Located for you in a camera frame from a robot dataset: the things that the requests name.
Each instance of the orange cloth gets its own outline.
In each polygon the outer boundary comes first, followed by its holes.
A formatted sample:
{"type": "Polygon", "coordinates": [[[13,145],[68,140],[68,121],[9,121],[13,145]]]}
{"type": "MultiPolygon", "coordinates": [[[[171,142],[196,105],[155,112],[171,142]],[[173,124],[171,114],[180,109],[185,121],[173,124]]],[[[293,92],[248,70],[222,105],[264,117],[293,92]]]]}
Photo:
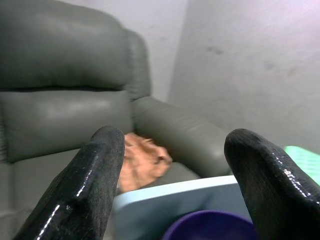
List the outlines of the orange cloth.
{"type": "Polygon", "coordinates": [[[134,133],[126,134],[124,140],[124,160],[119,176],[123,193],[148,185],[166,173],[172,158],[164,147],[134,133]]]}

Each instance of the green mesh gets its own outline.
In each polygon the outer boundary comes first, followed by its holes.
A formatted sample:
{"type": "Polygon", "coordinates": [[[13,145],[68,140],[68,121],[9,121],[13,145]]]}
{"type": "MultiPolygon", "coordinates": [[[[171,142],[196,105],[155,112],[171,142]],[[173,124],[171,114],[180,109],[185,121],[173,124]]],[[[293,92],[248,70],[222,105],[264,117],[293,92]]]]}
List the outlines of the green mesh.
{"type": "Polygon", "coordinates": [[[320,155],[299,146],[286,146],[284,151],[292,160],[320,185],[320,155]]]}

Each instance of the purple bowl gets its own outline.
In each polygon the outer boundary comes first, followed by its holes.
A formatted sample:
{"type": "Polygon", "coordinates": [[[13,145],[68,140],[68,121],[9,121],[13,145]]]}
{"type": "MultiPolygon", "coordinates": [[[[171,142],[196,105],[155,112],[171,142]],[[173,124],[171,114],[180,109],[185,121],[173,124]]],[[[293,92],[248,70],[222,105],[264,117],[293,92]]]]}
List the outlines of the purple bowl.
{"type": "Polygon", "coordinates": [[[249,220],[229,212],[203,210],[174,222],[162,240],[259,240],[249,220]]]}

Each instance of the purple container rim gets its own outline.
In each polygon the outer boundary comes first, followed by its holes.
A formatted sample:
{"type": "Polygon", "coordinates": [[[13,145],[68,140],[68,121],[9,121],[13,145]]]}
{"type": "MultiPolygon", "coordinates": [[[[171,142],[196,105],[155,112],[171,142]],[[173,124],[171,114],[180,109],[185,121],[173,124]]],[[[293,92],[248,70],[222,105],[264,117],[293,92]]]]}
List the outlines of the purple container rim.
{"type": "Polygon", "coordinates": [[[167,240],[171,235],[172,233],[174,232],[174,230],[179,226],[181,225],[182,222],[184,222],[186,219],[189,219],[190,217],[193,217],[193,216],[196,216],[196,215],[200,215],[200,214],[203,214],[203,213],[211,213],[211,214],[220,214],[220,215],[228,215],[230,217],[234,217],[236,219],[239,219],[239,220],[242,220],[252,226],[254,226],[254,224],[242,217],[242,216],[239,216],[237,214],[234,214],[232,212],[228,212],[228,211],[219,211],[219,210],[200,210],[200,211],[194,211],[194,212],[191,212],[191,213],[188,213],[187,215],[184,215],[182,217],[180,217],[178,220],[176,220],[164,233],[163,237],[161,238],[161,240],[167,240]]]}

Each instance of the white wall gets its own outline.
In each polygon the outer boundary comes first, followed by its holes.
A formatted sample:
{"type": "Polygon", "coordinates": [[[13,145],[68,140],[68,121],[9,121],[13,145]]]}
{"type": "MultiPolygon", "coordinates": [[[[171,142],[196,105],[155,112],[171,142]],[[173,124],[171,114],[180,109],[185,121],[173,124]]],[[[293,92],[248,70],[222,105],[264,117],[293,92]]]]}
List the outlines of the white wall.
{"type": "Polygon", "coordinates": [[[189,0],[169,101],[320,152],[317,0],[189,0]]]}
{"type": "Polygon", "coordinates": [[[149,49],[153,95],[167,100],[188,0],[64,0],[115,16],[143,36],[149,49]]]}

